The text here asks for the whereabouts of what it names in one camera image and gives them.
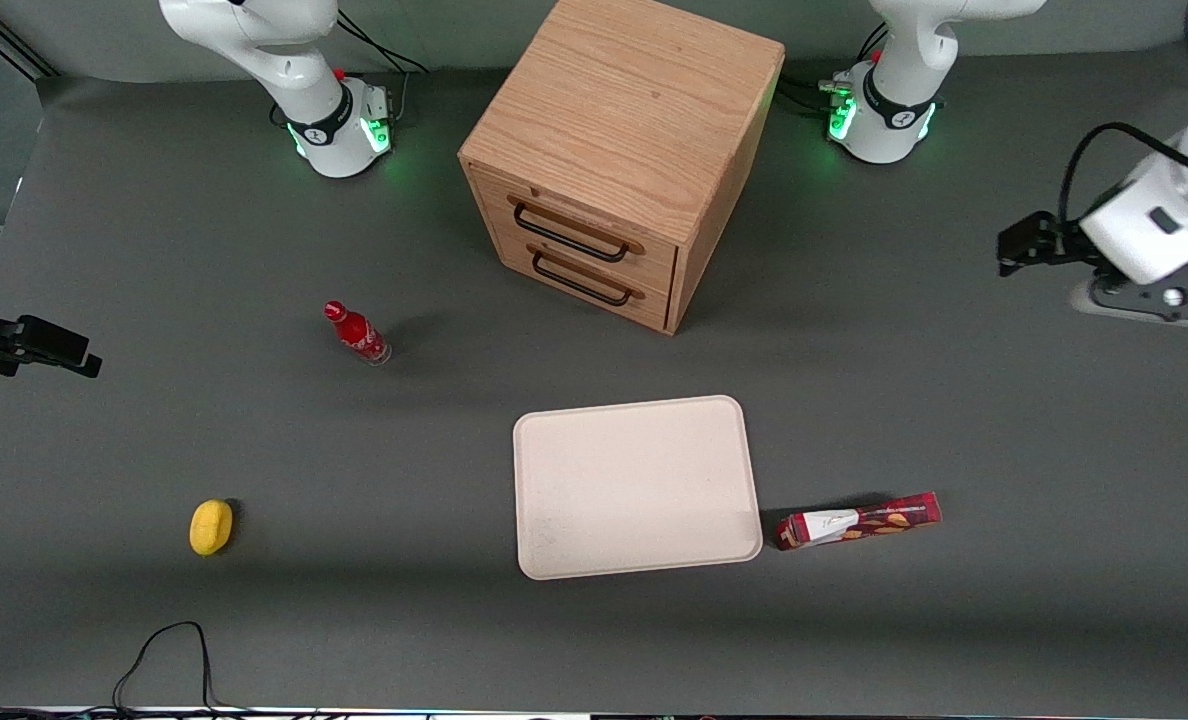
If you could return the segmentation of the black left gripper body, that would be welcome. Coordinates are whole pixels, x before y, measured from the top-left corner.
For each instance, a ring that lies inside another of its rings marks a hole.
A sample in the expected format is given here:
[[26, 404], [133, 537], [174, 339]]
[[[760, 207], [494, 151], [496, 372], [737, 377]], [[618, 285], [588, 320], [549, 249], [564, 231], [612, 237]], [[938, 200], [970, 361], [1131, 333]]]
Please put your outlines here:
[[1102, 266], [1106, 263], [1101, 250], [1075, 222], [1061, 222], [1051, 211], [1038, 211], [1036, 241], [1032, 260], [1040, 265], [1064, 265], [1083, 263]]

